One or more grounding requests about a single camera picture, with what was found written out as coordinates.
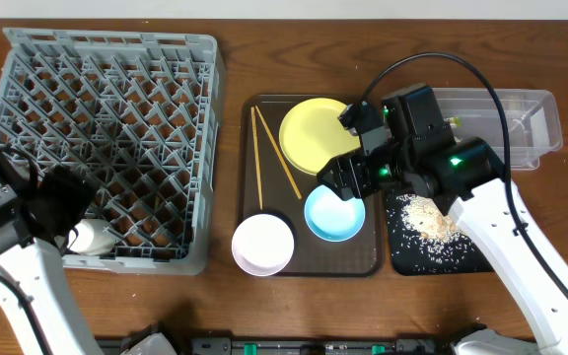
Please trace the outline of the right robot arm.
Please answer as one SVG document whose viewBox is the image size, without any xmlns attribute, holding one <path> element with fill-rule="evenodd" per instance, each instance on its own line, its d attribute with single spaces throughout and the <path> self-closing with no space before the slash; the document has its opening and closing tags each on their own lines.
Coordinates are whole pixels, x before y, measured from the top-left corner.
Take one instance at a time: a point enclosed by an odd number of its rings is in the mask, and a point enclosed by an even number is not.
<svg viewBox="0 0 568 355">
<path fill-rule="evenodd" d="M 351 104 L 339 121 L 361 146 L 330 159 L 319 182 L 343 200 L 381 190 L 431 199 L 485 256 L 534 336 L 527 342 L 480 326 L 452 342 L 453 352 L 568 354 L 568 265 L 492 148 L 478 137 L 457 140 L 426 85 L 396 91 L 380 108 Z"/>
</svg>

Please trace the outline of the white paper cup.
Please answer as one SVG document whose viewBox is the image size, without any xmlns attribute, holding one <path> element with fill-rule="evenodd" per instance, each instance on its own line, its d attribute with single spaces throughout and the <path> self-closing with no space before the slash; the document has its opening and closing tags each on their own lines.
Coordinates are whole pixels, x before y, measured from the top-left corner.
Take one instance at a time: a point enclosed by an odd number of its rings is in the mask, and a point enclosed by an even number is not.
<svg viewBox="0 0 568 355">
<path fill-rule="evenodd" d="M 69 232 L 67 248 L 82 255 L 108 253 L 115 245 L 111 230 L 105 220 L 83 219 Z"/>
</svg>

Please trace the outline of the light blue round bowl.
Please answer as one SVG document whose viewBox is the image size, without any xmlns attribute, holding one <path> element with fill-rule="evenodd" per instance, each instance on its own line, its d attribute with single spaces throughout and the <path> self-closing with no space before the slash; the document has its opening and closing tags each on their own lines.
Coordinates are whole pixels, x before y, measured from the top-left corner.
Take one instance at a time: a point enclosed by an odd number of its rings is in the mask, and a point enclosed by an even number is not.
<svg viewBox="0 0 568 355">
<path fill-rule="evenodd" d="M 362 229 L 366 208 L 362 199 L 342 200 L 328 187 L 320 185 L 308 196 L 304 217 L 317 237 L 340 243 L 352 239 Z"/>
</svg>

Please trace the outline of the wooden chopstick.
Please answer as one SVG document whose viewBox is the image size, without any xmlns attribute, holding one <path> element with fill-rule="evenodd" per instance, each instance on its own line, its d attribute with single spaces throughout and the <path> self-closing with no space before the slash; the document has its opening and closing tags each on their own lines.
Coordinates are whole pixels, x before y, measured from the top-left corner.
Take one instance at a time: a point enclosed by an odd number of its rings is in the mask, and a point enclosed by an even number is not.
<svg viewBox="0 0 568 355">
<path fill-rule="evenodd" d="M 284 159 L 284 156 L 283 156 L 283 154 L 282 154 L 282 151 L 280 150 L 279 145 L 278 145 L 278 143 L 276 142 L 275 137 L 274 137 L 273 133 L 271 132 L 271 130 L 270 130 L 270 128 L 269 128 L 269 126 L 268 126 L 268 124 L 267 124 L 267 122 L 266 122 L 266 120 L 265 120 L 265 118 L 264 118 L 264 116 L 263 116 L 263 114 L 262 114 L 262 112 L 261 112 L 261 110 L 260 110 L 260 108 L 259 108 L 258 106 L 254 106 L 253 108 L 254 108 L 255 112 L 257 113 L 257 116 L 259 117 L 259 119 L 260 119 L 260 121 L 261 121 L 261 123 L 262 123 L 262 125 L 263 125 L 263 127 L 264 127 L 264 129 L 265 129 L 265 132 L 266 132 L 266 134 L 267 134 L 267 136 L 268 136 L 268 138 L 269 138 L 269 141 L 270 141 L 270 143 L 271 143 L 271 145 L 272 145 L 272 147 L 273 147 L 273 149 L 274 149 L 274 151 L 275 151 L 275 153 L 276 153 L 276 155 L 277 155 L 277 157 L 278 157 L 278 160 L 279 160 L 279 162 L 280 162 L 280 165 L 282 166 L 282 168 L 283 168 L 283 170 L 284 170 L 284 172 L 285 172 L 285 175 L 286 175 L 287 179 L 289 180 L 289 182 L 290 182 L 290 184 L 291 184 L 291 186 L 292 186 L 292 188 L 293 188 L 293 190 L 294 190 L 294 192 L 295 192 L 296 197 L 297 197 L 299 200 L 301 200 L 301 199 L 303 198 L 302 193 L 301 193 L 301 191 L 300 191 L 298 185 L 296 184 L 295 179 L 293 178 L 293 175 L 292 175 L 292 173 L 291 173 L 291 171 L 290 171 L 290 169 L 289 169 L 287 163 L 285 162 L 285 159 Z"/>
<path fill-rule="evenodd" d="M 259 143 L 257 134 L 257 122 L 256 122 L 256 112 L 255 107 L 250 108 L 250 118 L 251 118 L 251 129 L 252 129 L 252 141 L 253 141 L 253 151 L 254 151 L 254 162 L 255 162 L 255 176 L 258 194 L 258 206 L 259 209 L 263 208 L 263 194 L 262 194 L 262 183 L 261 183 L 261 170 L 260 170 L 260 158 L 259 158 Z"/>
</svg>

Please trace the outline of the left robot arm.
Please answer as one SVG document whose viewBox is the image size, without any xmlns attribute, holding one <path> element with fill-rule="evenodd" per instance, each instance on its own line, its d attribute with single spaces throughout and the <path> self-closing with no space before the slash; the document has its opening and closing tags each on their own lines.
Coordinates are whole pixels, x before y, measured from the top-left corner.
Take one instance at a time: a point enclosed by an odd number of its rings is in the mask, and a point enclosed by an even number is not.
<svg viewBox="0 0 568 355">
<path fill-rule="evenodd" d="M 62 261 L 97 188 L 62 166 L 22 175 L 15 152 L 0 148 L 0 308 L 26 354 L 100 354 Z"/>
</svg>

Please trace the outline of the pink round bowl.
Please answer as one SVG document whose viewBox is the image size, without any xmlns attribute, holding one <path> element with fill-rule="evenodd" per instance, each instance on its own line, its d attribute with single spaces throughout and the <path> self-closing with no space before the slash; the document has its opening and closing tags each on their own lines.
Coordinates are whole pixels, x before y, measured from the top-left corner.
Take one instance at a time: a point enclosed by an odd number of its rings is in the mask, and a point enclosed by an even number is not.
<svg viewBox="0 0 568 355">
<path fill-rule="evenodd" d="M 266 277 L 283 270 L 292 259 L 295 240 L 291 228 L 271 214 L 246 218 L 235 230 L 231 250 L 245 273 Z"/>
</svg>

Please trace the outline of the green orange snack wrapper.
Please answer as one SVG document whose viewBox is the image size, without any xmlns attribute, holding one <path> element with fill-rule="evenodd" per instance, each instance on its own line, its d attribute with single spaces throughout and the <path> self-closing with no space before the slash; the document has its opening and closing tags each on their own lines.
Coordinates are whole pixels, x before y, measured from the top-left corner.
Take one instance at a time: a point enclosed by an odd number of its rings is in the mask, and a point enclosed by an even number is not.
<svg viewBox="0 0 568 355">
<path fill-rule="evenodd" d="M 447 123 L 449 123 L 449 125 L 450 125 L 453 129 L 460 128 L 460 127 L 462 126 L 462 121 L 461 121 L 458 117 L 456 117 L 456 116 L 453 116 L 453 117 L 446 117 L 446 118 L 445 118 L 445 121 L 446 121 Z"/>
</svg>

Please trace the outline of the yellow round plate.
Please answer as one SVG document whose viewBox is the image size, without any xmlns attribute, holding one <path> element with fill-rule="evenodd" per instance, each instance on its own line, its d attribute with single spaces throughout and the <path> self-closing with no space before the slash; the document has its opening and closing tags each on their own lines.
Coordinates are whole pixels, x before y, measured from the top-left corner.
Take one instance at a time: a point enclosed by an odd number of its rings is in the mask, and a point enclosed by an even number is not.
<svg viewBox="0 0 568 355">
<path fill-rule="evenodd" d="M 338 119 L 345 109 L 346 104 L 329 98 L 313 98 L 293 106 L 279 129 L 280 147 L 288 162 L 315 176 L 330 159 L 359 149 L 359 138 Z"/>
</svg>

